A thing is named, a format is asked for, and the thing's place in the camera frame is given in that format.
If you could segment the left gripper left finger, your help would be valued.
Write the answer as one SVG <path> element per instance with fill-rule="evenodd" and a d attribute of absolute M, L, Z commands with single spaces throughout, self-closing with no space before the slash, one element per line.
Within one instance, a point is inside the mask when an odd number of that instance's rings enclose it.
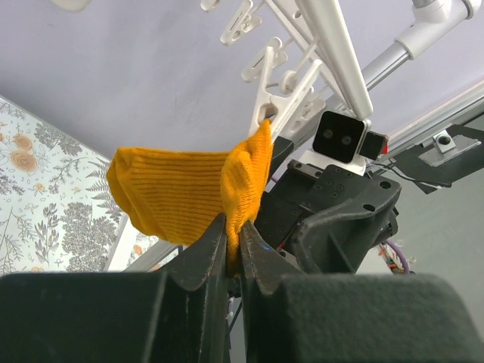
<path fill-rule="evenodd" d="M 1 279 L 3 362 L 221 362 L 225 217 L 152 272 Z"/>

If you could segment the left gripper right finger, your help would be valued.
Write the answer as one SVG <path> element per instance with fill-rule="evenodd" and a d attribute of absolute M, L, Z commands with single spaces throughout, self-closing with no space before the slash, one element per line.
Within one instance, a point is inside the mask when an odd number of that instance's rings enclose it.
<path fill-rule="evenodd" d="M 240 233 L 249 362 L 470 362 L 473 322 L 432 275 L 306 274 Z"/>

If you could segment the yellow sock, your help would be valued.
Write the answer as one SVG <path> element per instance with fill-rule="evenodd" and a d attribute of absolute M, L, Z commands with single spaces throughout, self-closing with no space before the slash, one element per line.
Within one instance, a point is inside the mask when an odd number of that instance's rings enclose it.
<path fill-rule="evenodd" d="M 172 244 L 191 245 L 224 214 L 227 274 L 235 275 L 239 234 L 259 212 L 272 151 L 269 120 L 227 152 L 121 147 L 107 170 L 107 182 L 134 227 Z"/>

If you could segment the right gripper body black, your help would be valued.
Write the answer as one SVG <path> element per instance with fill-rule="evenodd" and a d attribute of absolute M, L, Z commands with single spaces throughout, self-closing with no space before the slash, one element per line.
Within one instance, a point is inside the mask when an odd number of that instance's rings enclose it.
<path fill-rule="evenodd" d="M 291 253 L 306 273 L 354 273 L 367 252 L 398 230 L 402 187 L 336 163 L 320 167 L 289 158 L 290 141 L 275 144 L 270 172 L 287 166 L 261 199 L 256 229 L 273 249 Z"/>

